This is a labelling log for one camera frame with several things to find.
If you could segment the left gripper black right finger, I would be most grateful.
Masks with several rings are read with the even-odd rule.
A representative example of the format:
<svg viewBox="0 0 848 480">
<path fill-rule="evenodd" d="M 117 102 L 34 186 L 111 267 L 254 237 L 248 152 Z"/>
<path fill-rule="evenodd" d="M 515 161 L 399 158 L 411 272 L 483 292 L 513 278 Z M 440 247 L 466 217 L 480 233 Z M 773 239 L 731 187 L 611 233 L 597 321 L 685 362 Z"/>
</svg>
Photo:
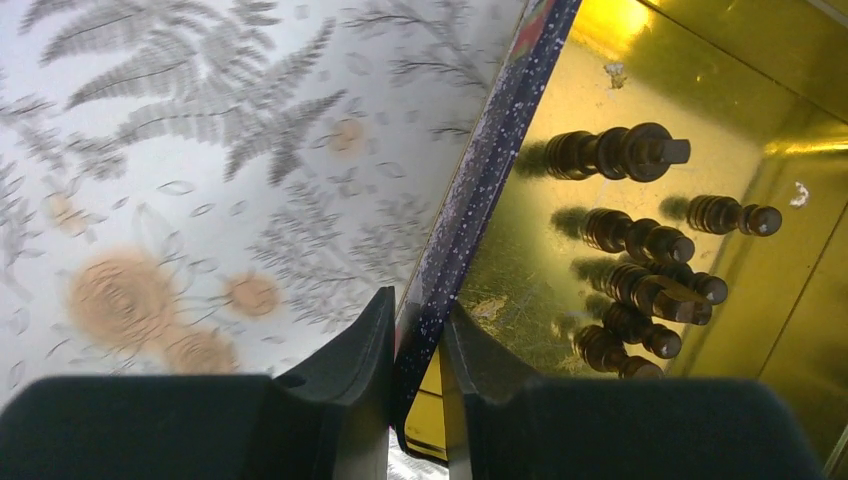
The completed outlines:
<svg viewBox="0 0 848 480">
<path fill-rule="evenodd" d="M 544 375 L 461 307 L 440 344 L 453 479 L 819 479 L 789 409 L 732 379 Z"/>
</svg>

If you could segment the gold tin box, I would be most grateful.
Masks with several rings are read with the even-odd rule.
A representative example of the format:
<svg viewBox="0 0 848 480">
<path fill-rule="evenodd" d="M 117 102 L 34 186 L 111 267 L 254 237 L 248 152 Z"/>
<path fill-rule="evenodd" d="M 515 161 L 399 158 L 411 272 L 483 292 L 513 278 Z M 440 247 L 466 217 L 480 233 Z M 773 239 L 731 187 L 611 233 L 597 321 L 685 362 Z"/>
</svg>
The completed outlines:
<svg viewBox="0 0 848 480">
<path fill-rule="evenodd" d="M 602 302 L 596 271 L 627 260 L 586 244 L 606 208 L 695 244 L 728 298 L 682 326 L 684 377 L 751 378 L 800 420 L 827 475 L 847 474 L 847 5 L 843 1 L 559 1 L 511 89 L 505 132 L 443 210 L 453 237 L 422 267 L 422 324 L 455 306 L 532 365 L 581 375 L 565 345 Z M 654 122 L 691 142 L 650 183 L 560 180 L 542 150 L 572 131 Z M 700 195 L 771 206 L 767 237 L 686 222 Z"/>
</svg>

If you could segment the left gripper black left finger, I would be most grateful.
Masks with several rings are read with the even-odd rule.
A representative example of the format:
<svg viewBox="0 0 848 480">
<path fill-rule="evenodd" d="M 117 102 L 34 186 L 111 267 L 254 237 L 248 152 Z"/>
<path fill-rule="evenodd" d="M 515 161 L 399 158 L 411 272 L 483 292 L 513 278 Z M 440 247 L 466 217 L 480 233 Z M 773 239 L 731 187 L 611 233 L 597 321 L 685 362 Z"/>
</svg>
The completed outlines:
<svg viewBox="0 0 848 480">
<path fill-rule="evenodd" d="M 54 376 L 1 414 L 5 479 L 383 479 L 395 291 L 279 376 Z"/>
</svg>

